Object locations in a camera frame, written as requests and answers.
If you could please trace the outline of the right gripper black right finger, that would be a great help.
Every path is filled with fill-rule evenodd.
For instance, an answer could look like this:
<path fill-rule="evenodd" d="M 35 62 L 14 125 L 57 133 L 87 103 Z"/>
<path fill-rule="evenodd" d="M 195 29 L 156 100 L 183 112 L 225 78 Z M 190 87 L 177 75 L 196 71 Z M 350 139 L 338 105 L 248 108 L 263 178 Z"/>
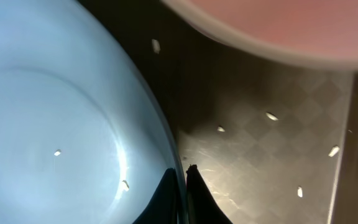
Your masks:
<path fill-rule="evenodd" d="M 215 202 L 197 165 L 189 166 L 186 174 L 189 223 L 232 224 L 230 219 L 228 219 Z"/>

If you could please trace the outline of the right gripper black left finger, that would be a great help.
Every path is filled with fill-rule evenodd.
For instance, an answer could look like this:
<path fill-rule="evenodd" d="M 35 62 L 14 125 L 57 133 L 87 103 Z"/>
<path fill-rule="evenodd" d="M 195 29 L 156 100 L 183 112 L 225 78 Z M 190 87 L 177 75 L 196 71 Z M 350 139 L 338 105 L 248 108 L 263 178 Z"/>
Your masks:
<path fill-rule="evenodd" d="M 177 224 L 177 177 L 174 169 L 165 171 L 144 211 L 133 224 Z"/>

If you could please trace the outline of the large blue plate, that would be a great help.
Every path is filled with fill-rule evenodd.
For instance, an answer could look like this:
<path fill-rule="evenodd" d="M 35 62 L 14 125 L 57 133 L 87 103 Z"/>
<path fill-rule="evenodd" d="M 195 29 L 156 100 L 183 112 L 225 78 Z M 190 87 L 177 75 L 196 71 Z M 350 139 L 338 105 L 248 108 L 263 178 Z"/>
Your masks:
<path fill-rule="evenodd" d="M 0 223 L 133 223 L 175 142 L 128 54 L 77 1 L 0 1 Z"/>

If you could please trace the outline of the pink white cup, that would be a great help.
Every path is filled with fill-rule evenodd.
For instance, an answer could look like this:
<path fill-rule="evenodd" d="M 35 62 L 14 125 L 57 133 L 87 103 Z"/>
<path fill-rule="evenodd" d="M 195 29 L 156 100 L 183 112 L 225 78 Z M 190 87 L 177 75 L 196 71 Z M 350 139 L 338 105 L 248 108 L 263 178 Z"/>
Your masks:
<path fill-rule="evenodd" d="M 358 0 L 163 0 L 202 34 L 302 67 L 358 71 Z"/>

